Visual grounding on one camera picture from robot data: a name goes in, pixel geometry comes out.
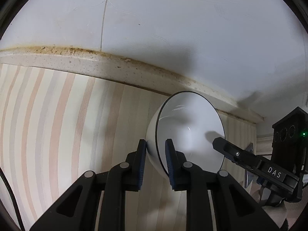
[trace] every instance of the striped surface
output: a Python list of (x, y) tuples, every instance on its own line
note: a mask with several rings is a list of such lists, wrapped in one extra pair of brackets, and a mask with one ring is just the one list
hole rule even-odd
[[(167, 97), (67, 72), (0, 66), (0, 166), (28, 230), (86, 170), (109, 170), (135, 151)], [(220, 115), (226, 137), (245, 148), (256, 128)], [(238, 181), (243, 170), (225, 161)], [(0, 181), (0, 198), (15, 221)], [(149, 163), (140, 192), (126, 197), (126, 230), (185, 230), (186, 195)]]

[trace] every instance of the bowl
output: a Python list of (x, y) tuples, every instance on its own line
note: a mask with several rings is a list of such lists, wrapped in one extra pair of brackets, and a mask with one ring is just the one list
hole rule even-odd
[(154, 168), (165, 178), (168, 169), (165, 141), (171, 138), (176, 151), (205, 171), (221, 169), (224, 155), (213, 149), (216, 137), (225, 138), (221, 119), (202, 95), (180, 91), (170, 96), (156, 111), (147, 128), (147, 154)]

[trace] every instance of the white wall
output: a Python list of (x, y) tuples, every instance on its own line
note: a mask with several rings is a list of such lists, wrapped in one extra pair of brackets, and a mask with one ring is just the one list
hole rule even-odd
[(268, 117), (262, 135), (302, 106), (306, 37), (282, 0), (30, 0), (0, 49), (72, 45), (144, 61)]

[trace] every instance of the screw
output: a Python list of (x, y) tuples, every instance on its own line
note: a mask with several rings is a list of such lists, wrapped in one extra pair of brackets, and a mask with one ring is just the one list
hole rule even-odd
[(120, 167), (121, 167), (121, 168), (127, 168), (127, 167), (129, 167), (129, 163), (128, 163), (128, 162), (122, 162), (122, 163), (120, 164)]
[(189, 168), (189, 167), (192, 167), (193, 165), (192, 165), (191, 162), (185, 161), (185, 162), (183, 163), (183, 166)]
[(85, 173), (84, 173), (84, 177), (86, 177), (86, 178), (90, 178), (90, 177), (92, 177), (94, 175), (94, 173), (93, 173), (93, 171), (86, 171)]
[(228, 174), (229, 174), (229, 173), (228, 173), (227, 171), (225, 171), (225, 170), (219, 171), (219, 175), (222, 176), (222, 177), (227, 177)]

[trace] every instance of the black cable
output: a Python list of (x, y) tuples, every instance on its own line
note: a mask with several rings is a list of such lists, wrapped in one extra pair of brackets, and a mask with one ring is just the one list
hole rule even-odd
[(20, 212), (19, 212), (19, 208), (18, 208), (18, 205), (17, 205), (17, 201), (15, 199), (15, 196), (14, 196), (13, 190), (12, 190), (9, 182), (7, 181), (7, 178), (5, 177), (1, 167), (0, 167), (0, 177), (2, 178), (5, 186), (7, 187), (7, 191), (10, 194), (10, 197), (11, 197), (14, 209), (15, 209), (15, 213), (16, 213), (16, 216), (17, 216), (17, 220), (18, 220), (20, 229), (21, 229), (21, 231), (25, 231), (25, 227), (23, 225), (23, 220), (21, 219), (21, 215), (20, 215)]

